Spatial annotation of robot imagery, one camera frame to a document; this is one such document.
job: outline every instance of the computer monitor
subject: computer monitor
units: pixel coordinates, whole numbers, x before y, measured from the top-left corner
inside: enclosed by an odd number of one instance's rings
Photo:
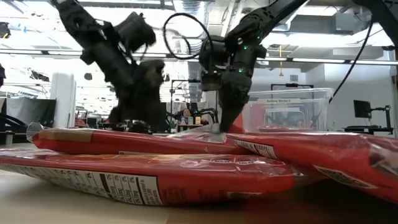
[[[372,118],[371,103],[368,101],[354,100],[356,118]]]

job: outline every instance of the plastic bin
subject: plastic bin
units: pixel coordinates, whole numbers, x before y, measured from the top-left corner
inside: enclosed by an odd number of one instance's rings
[[[249,96],[242,111],[243,128],[248,132],[263,132],[263,127],[326,131],[332,88],[258,91]]]

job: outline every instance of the ceiling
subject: ceiling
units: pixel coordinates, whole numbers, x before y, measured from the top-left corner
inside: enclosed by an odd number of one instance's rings
[[[186,12],[195,16],[208,26],[213,35],[226,35],[238,23],[240,18],[255,8],[266,6],[272,0],[81,0],[81,5],[96,19],[109,21],[116,25],[123,21],[132,11],[142,12],[146,22],[152,27],[161,28],[164,21],[175,12]],[[0,51],[12,50],[52,50],[64,52],[80,51],[81,47],[65,32],[57,10],[46,0],[0,1],[0,22],[8,22],[11,37],[0,40]],[[366,33],[366,22],[369,12],[352,5],[349,0],[310,0],[303,7],[279,23],[273,32],[264,39],[271,57],[308,57],[308,58],[354,58]],[[176,17],[170,21],[169,29],[192,37],[190,45],[196,51],[200,47],[201,27],[186,17]],[[150,47],[148,54],[168,53],[161,31],[157,30],[157,43]],[[167,38],[173,49],[187,53],[184,42],[174,33]],[[370,45],[362,58],[375,59],[381,56],[380,46],[391,45],[391,41],[378,24],[373,27]],[[71,57],[56,55],[21,55],[0,54],[0,61],[5,67],[12,68],[13,80],[24,83],[29,76],[23,75],[29,69],[42,72],[51,77],[54,71],[71,67],[75,71],[78,86],[78,105],[101,109],[104,112],[115,104],[114,94],[103,81],[103,74],[95,65],[87,66]],[[284,63],[285,68],[301,68],[306,71],[311,65],[305,63]],[[269,62],[258,67],[279,68],[280,62]],[[200,67],[192,62],[167,62],[165,73],[170,79],[198,78]],[[87,81],[84,73],[93,74]],[[11,82],[7,71],[6,82]],[[170,100],[171,82],[161,89],[162,100]],[[179,100],[200,100],[198,86],[183,83],[175,97]]]

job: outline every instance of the clear plastic container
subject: clear plastic container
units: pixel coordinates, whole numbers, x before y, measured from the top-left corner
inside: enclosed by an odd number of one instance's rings
[[[326,131],[332,88],[257,91],[249,93],[243,128],[249,132],[305,129]]]

